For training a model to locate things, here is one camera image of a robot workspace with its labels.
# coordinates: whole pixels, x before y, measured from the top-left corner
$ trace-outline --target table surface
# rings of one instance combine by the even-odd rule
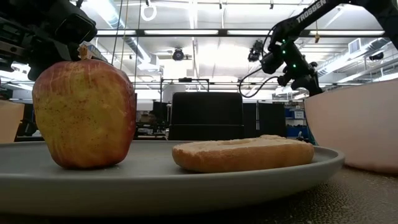
[[[239,209],[176,217],[60,218],[0,215],[0,223],[398,223],[398,176],[345,167],[325,183],[293,196]]]

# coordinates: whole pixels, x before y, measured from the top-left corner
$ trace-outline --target red apple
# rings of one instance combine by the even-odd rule
[[[136,130],[136,100],[127,75],[99,60],[59,62],[33,87],[37,126],[53,160],[67,169],[115,165]]]

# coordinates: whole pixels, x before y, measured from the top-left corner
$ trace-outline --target cable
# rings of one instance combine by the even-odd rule
[[[261,52],[261,56],[262,56],[262,57],[264,57],[264,47],[266,46],[266,42],[267,42],[267,39],[268,39],[268,37],[269,37],[269,34],[270,34],[272,31],[274,31],[274,29],[276,28],[276,25],[277,25],[277,24],[275,24],[275,25],[269,30],[269,32],[268,32],[268,34],[267,34],[267,37],[266,37],[265,40],[264,40],[264,43],[262,43],[262,52]]]
[[[278,78],[277,76],[275,76],[275,77],[270,77],[270,78],[268,78],[265,82],[263,82],[263,83],[261,84],[261,86],[257,89],[257,91],[256,91],[255,93],[253,93],[253,95],[251,95],[251,96],[246,96],[246,95],[244,95],[244,94],[242,93],[242,90],[241,90],[243,81],[244,81],[245,79],[247,79],[249,76],[253,75],[254,73],[260,71],[261,69],[262,69],[262,68],[259,68],[259,69],[257,69],[256,71],[250,73],[249,75],[246,75],[246,76],[239,82],[239,93],[240,93],[243,97],[245,97],[245,98],[252,98],[252,97],[256,96],[257,93],[259,93],[259,91],[261,90],[261,88],[262,88],[269,80],[271,80],[271,79],[273,79],[273,78]]]
[[[127,22],[127,15],[129,14],[129,0],[127,0],[127,8],[126,8],[126,17],[124,18],[124,21]],[[123,34],[123,40],[126,38],[126,26],[124,26],[124,34]],[[120,60],[120,70],[122,70],[122,66],[123,66],[123,56],[124,56],[124,43],[126,41],[123,41],[122,44],[122,58]]]
[[[114,37],[114,45],[113,45],[113,53],[112,53],[112,61],[111,61],[111,65],[112,66],[113,66],[113,60],[115,58],[114,51],[116,50],[116,43],[118,42],[118,35],[117,34],[119,33],[119,30],[120,30],[119,26],[120,26],[121,14],[122,14],[122,5],[123,5],[123,0],[121,0],[121,2],[120,2],[118,28],[116,29],[116,35]]]
[[[76,7],[80,8],[81,4],[83,4],[83,0],[77,0]]]

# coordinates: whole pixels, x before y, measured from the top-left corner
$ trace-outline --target bread slice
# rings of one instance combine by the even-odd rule
[[[230,141],[203,141],[173,147],[177,165],[197,172],[234,172],[311,163],[314,147],[277,136]]]

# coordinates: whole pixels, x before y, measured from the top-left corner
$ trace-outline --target white container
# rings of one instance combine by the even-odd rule
[[[398,174],[398,80],[313,96],[305,112],[316,142],[343,151],[346,165]]]

